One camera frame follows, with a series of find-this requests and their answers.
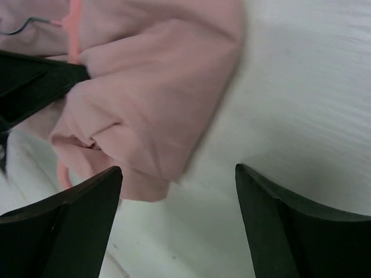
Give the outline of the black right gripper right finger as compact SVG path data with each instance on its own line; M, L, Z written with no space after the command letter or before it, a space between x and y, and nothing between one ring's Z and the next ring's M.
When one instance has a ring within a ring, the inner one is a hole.
M370 217L314 202L235 168L256 277L369 277Z

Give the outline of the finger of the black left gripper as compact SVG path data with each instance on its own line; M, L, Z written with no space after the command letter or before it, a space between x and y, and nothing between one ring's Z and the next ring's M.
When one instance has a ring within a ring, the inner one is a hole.
M82 65L2 50L1 130L14 128L88 79Z

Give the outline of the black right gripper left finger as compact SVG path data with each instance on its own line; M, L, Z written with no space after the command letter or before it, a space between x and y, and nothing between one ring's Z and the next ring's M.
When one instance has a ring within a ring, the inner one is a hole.
M121 185L113 166L1 215L1 277L98 277Z

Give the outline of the pink clothes hanger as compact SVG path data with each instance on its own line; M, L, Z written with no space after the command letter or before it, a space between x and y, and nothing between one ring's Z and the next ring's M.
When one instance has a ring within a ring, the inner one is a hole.
M81 1L70 1L69 14L61 21L61 26L68 36L68 62L75 65L79 64L79 54L81 52L79 45L81 9ZM56 174L62 190L73 187L70 180L70 171L83 177L83 170L79 167L84 163L81 150L85 146L69 126L69 124L72 124L72 127L77 127L76 120L71 112L71 96L72 94L67 95L61 117L50 136L50 142L58 157Z

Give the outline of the pink trousers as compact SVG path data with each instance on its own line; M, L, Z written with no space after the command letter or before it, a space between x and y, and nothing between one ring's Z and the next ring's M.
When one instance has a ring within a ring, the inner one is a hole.
M244 3L81 6L79 64L90 79L68 93L77 127L69 126L85 146L81 178L119 166L121 198L162 200L183 174L237 67ZM61 21L69 11L70 1L2 1L1 49L68 61ZM67 95L17 128L50 141Z

